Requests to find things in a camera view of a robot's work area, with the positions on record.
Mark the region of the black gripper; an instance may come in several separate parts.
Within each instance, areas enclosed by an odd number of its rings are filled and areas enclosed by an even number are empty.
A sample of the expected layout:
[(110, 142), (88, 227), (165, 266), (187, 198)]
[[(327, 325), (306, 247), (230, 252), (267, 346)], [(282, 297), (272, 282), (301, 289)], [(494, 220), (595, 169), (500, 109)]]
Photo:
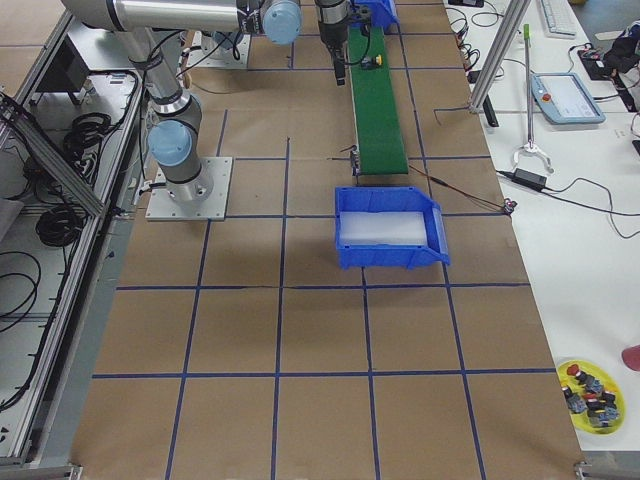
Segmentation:
[(345, 39), (329, 39), (325, 42), (327, 50), (331, 56), (331, 60), (333, 63), (334, 76), (336, 80), (337, 86), (345, 85), (345, 54), (344, 54), (344, 46), (346, 40)]

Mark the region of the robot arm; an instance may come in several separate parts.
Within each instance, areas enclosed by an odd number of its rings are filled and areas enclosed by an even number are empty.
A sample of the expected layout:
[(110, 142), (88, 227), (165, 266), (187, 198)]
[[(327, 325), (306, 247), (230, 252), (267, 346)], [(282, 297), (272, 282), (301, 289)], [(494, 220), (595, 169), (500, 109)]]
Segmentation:
[[(352, 8), (349, 1), (315, 1), (317, 25), (334, 69), (336, 84), (346, 78), (344, 45), (347, 42)], [(232, 18), (238, 25), (214, 27), (206, 35), (264, 34), (274, 44), (288, 45), (300, 34), (303, 14), (299, 1), (237, 1)]]
[(148, 136), (149, 149), (177, 202), (202, 201), (214, 180), (196, 152), (201, 107), (178, 80), (152, 30), (263, 33), (287, 45), (299, 34), (302, 13), (297, 1), (66, 1), (64, 6), (85, 25), (114, 32), (129, 61), (144, 77), (160, 122)]

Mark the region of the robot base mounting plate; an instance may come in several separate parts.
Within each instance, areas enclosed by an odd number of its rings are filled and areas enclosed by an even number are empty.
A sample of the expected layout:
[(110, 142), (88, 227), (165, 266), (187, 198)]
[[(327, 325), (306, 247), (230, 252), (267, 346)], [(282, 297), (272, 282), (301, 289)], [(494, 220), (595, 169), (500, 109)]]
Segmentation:
[(224, 221), (232, 176), (232, 157), (201, 157), (201, 171), (189, 183), (168, 181), (158, 168), (146, 210), (150, 221)]

